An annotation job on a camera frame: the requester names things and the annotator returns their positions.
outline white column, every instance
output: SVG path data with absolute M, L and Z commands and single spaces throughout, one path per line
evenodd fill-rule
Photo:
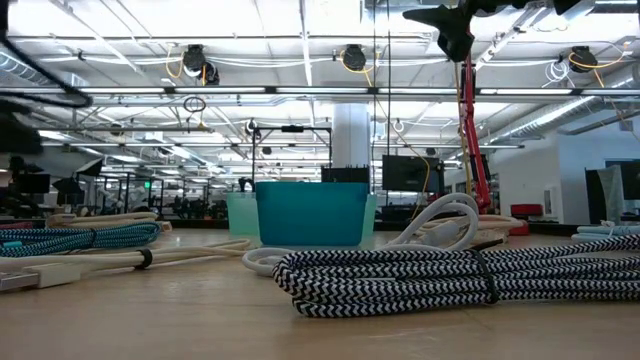
M 369 165 L 370 126 L 367 104 L 333 105 L 333 167 Z

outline duct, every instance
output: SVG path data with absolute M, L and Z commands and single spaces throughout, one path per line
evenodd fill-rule
M 15 57 L 0 51 L 0 71 L 5 71 L 15 77 L 28 81 L 38 86 L 53 86 L 51 80 L 47 79 L 38 71 L 32 69 Z M 76 87 L 86 87 L 89 83 L 77 74 L 62 72 L 59 77 L 67 84 Z
M 640 63 L 627 66 L 608 76 L 605 81 L 611 88 L 638 88 L 640 86 Z M 590 112 L 598 112 L 607 108 L 601 97 L 586 96 L 562 104 L 545 106 L 529 115 L 509 124 L 491 135 L 491 138 L 480 140 L 495 143 L 509 137 L 542 135 L 545 132 L 568 124 Z

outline teal braided cable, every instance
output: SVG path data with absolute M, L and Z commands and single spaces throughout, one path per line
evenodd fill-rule
M 48 255 L 91 248 L 112 249 L 144 246 L 161 232 L 155 222 L 104 229 L 18 229 L 0 231 L 0 243 L 22 242 L 22 246 L 0 247 L 0 257 Z

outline black monitor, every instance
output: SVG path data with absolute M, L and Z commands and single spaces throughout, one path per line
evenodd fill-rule
M 630 161 L 620 164 L 622 191 L 625 200 L 640 200 L 640 162 Z
M 444 165 L 438 158 L 424 158 L 429 162 L 430 175 L 427 192 L 444 193 Z M 382 156 L 382 189 L 422 192 L 427 166 L 417 156 Z
M 24 194 L 48 194 L 51 186 L 49 174 L 19 174 L 15 179 L 18 192 Z

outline usb connector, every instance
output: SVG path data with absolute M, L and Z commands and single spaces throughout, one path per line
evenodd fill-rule
M 15 273 L 1 273 L 0 272 L 0 291 L 9 291 L 15 289 L 21 289 L 25 287 L 38 286 L 40 282 L 40 275 L 36 273 L 15 272 Z

